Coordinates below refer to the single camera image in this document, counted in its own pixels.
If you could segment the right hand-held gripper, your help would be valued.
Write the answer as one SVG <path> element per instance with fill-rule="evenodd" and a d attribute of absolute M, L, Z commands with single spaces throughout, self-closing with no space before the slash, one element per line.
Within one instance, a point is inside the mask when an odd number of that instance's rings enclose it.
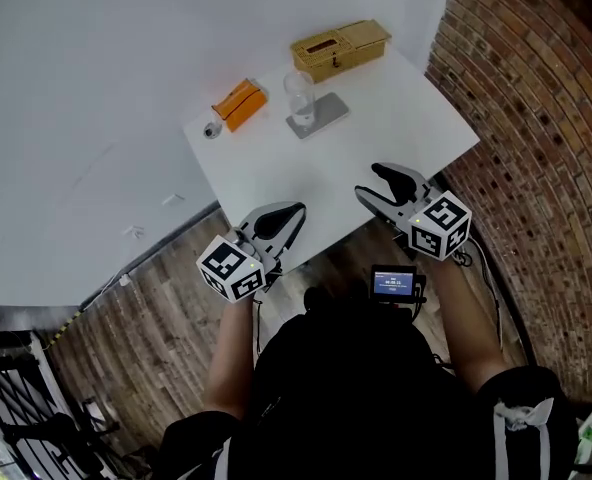
<path fill-rule="evenodd" d="M 364 186 L 354 189 L 358 201 L 381 220 L 404 229 L 408 247 L 438 261 L 449 258 L 469 237 L 472 211 L 451 191 L 431 200 L 409 218 L 413 203 L 425 199 L 430 185 L 417 171 L 391 162 L 371 165 L 385 180 L 392 199 Z"/>

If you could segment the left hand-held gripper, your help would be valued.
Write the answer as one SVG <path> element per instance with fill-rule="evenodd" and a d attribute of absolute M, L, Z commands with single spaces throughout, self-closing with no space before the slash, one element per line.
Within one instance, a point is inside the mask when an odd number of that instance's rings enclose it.
<path fill-rule="evenodd" d="M 217 235 L 196 260 L 204 282 L 235 303 L 268 291 L 282 274 L 280 256 L 306 220 L 302 202 L 279 202 L 253 210 L 225 236 Z"/>

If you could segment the grey square coaster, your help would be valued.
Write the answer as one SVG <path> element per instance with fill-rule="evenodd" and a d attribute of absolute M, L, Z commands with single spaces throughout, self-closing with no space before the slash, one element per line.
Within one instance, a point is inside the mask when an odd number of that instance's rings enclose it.
<path fill-rule="evenodd" d="M 349 115 L 350 109 L 347 104 L 335 92 L 331 92 L 314 102 L 313 121 L 307 126 L 298 124 L 293 115 L 285 121 L 298 139 L 305 140 Z"/>

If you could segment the clear plastic jar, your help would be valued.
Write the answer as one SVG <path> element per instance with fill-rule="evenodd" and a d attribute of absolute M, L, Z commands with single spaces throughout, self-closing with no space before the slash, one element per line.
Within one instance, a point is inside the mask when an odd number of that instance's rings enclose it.
<path fill-rule="evenodd" d="M 306 72 L 293 70 L 285 75 L 283 87 L 294 123 L 309 128 L 315 122 L 313 79 Z"/>

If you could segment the person's left forearm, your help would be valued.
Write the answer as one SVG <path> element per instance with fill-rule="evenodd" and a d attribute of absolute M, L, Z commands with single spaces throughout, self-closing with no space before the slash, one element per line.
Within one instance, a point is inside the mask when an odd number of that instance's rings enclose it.
<path fill-rule="evenodd" d="M 254 371 L 252 341 L 253 297 L 249 296 L 229 303 L 222 313 L 203 394 L 205 410 L 244 418 Z"/>

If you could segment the person's right forearm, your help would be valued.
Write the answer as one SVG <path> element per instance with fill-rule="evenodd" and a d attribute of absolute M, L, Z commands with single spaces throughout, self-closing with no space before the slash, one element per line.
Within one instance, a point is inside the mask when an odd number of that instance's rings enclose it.
<path fill-rule="evenodd" d="M 456 375 L 474 393 L 507 371 L 494 328 L 463 270 L 453 262 L 429 260 L 444 332 Z"/>

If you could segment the white table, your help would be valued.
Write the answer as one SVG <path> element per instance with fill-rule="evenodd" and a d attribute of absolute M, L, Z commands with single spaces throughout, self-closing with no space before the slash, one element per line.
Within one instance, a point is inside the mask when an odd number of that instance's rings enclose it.
<path fill-rule="evenodd" d="M 211 110 L 184 125 L 230 224 L 240 224 L 266 204 L 305 204 L 306 221 L 281 258 L 284 272 L 371 219 L 354 188 L 386 190 L 372 164 L 397 163 L 430 178 L 479 141 L 443 94 L 393 48 L 316 85 L 316 95 L 337 94 L 349 113 L 300 139 L 286 122 L 290 110 L 283 79 L 290 69 L 284 65 L 261 76 L 268 101 L 235 132 L 223 129 L 216 138 L 205 138 Z"/>

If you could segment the small screen device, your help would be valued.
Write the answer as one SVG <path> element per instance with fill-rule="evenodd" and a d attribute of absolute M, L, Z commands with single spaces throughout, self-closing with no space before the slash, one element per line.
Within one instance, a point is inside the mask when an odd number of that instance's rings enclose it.
<path fill-rule="evenodd" d="M 391 308 L 407 307 L 414 322 L 427 301 L 426 283 L 427 277 L 415 266 L 376 264 L 371 268 L 369 300 Z"/>

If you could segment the orange box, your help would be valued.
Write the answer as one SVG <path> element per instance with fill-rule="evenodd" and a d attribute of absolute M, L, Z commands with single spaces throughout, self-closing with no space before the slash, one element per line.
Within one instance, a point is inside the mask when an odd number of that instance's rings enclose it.
<path fill-rule="evenodd" d="M 263 89 L 244 79 L 221 102 L 213 105 L 212 110 L 230 132 L 235 132 L 266 103 Z"/>

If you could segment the woven wicker box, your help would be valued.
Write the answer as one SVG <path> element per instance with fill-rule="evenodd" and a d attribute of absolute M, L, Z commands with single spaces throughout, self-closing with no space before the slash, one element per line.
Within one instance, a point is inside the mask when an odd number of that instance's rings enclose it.
<path fill-rule="evenodd" d="M 383 56 L 390 38 L 376 20 L 361 20 L 298 40 L 290 51 L 294 67 L 320 83 Z"/>

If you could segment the black t-shirt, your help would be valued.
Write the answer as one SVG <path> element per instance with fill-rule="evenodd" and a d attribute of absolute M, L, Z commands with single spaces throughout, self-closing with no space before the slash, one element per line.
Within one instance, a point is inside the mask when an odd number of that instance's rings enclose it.
<path fill-rule="evenodd" d="M 407 310 L 327 301 L 267 343 L 242 419 L 166 429 L 152 480 L 568 480 L 577 440 L 551 370 L 471 392 Z"/>

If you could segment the yellow black striped tape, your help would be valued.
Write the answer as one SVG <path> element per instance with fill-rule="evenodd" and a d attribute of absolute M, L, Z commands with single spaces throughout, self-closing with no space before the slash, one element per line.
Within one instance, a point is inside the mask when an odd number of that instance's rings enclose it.
<path fill-rule="evenodd" d="M 51 348 L 54 346 L 60 338 L 68 331 L 68 329 L 72 326 L 72 324 L 80 318 L 84 314 L 84 310 L 79 310 L 75 312 L 70 318 L 68 318 L 64 324 L 60 326 L 60 328 L 52 335 L 52 337 L 48 340 L 46 349 Z"/>

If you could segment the black metal railing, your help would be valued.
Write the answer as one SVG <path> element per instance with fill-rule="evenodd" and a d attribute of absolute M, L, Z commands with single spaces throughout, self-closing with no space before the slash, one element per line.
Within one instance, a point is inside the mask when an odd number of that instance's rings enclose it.
<path fill-rule="evenodd" d="M 122 480 L 104 443 L 72 412 L 39 336 L 0 332 L 0 445 L 27 480 Z"/>

